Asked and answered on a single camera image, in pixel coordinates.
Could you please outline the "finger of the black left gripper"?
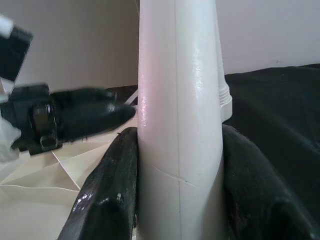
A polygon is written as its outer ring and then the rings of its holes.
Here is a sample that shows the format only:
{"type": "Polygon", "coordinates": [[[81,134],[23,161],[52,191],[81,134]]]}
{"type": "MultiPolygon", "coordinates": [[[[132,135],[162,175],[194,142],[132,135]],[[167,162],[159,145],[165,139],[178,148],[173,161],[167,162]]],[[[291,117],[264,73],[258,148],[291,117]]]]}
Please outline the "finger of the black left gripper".
{"type": "Polygon", "coordinates": [[[122,126],[136,114],[133,106],[103,88],[85,87],[50,94],[55,109],[57,138],[74,142],[122,126]]]}

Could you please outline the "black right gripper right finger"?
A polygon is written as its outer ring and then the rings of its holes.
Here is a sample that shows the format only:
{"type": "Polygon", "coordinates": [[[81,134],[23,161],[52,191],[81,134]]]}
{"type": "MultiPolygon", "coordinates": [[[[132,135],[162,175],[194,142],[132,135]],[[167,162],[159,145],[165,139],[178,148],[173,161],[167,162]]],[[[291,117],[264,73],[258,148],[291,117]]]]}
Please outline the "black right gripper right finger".
{"type": "Polygon", "coordinates": [[[227,217],[236,240],[320,240],[318,225],[263,152],[222,126],[227,217]]]}

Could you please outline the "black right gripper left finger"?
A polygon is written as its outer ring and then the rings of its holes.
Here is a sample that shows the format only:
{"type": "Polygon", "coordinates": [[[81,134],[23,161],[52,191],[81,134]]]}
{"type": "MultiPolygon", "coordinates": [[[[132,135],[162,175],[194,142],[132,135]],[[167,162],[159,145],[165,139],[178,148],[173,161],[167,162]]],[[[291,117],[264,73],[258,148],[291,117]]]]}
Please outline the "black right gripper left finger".
{"type": "Polygon", "coordinates": [[[86,178],[57,240],[132,240],[138,158],[137,128],[128,127],[86,178]]]}

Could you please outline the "white plastic table top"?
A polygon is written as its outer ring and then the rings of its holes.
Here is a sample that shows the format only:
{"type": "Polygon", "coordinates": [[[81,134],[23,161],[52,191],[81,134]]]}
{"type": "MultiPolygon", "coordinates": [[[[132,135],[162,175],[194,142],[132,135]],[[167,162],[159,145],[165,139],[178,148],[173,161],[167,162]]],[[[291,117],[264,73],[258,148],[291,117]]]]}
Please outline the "white plastic table top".
{"type": "Polygon", "coordinates": [[[66,223],[73,204],[89,174],[99,164],[110,144],[124,129],[137,128],[138,167],[136,186],[136,209],[134,225],[138,227],[138,180],[140,148],[138,140],[138,106],[132,119],[115,130],[62,142],[62,147],[45,152],[48,156],[58,152],[58,162],[42,170],[20,176],[8,183],[0,184],[0,201],[7,201],[7,212],[0,212],[1,220],[13,223],[14,217],[22,217],[20,225],[5,225],[0,228],[0,240],[52,240],[58,236],[66,223]]]}

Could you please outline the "black table cloth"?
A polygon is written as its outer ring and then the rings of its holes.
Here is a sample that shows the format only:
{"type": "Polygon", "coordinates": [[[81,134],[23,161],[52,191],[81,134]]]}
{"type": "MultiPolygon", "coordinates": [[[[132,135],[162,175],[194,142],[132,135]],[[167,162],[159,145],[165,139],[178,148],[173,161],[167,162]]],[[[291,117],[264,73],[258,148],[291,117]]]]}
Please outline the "black table cloth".
{"type": "MultiPolygon", "coordinates": [[[[253,142],[320,226],[320,64],[268,68],[226,79],[234,110],[221,127],[231,126],[253,142]]],[[[222,161],[227,226],[223,130],[222,161]]]]}

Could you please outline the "white plastic table leg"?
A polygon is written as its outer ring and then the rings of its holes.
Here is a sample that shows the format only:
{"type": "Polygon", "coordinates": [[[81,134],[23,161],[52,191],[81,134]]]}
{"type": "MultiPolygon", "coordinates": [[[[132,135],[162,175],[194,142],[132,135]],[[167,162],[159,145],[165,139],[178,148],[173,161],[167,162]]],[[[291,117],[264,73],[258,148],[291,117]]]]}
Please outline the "white plastic table leg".
{"type": "Polygon", "coordinates": [[[225,240],[215,0],[139,0],[136,240],[225,240]]]}
{"type": "Polygon", "coordinates": [[[223,56],[221,49],[221,40],[220,40],[220,32],[219,32],[219,24],[218,24],[218,14],[217,14],[217,6],[216,1],[214,0],[214,20],[215,20],[215,45],[216,45],[216,54],[217,54],[217,68],[218,68],[218,87],[219,87],[219,100],[220,105],[226,105],[232,102],[232,96],[230,94],[229,85],[225,80],[225,72],[224,72],[224,64],[223,64],[223,56]]]}

